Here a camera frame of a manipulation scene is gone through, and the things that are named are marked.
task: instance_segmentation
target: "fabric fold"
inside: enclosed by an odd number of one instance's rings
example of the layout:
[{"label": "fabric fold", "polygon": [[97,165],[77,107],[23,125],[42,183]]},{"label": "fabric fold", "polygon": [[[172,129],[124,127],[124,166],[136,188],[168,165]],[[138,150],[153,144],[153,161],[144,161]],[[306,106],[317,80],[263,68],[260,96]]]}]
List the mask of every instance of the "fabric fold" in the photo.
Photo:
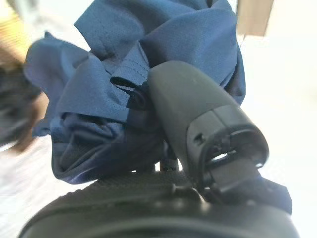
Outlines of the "fabric fold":
[{"label": "fabric fold", "polygon": [[95,0],[75,23],[90,52],[49,33],[31,46],[25,74],[50,100],[34,134],[51,135],[58,179],[83,183],[162,159],[147,86],[160,63],[190,63],[243,101],[236,17],[227,0],[211,2]]}]

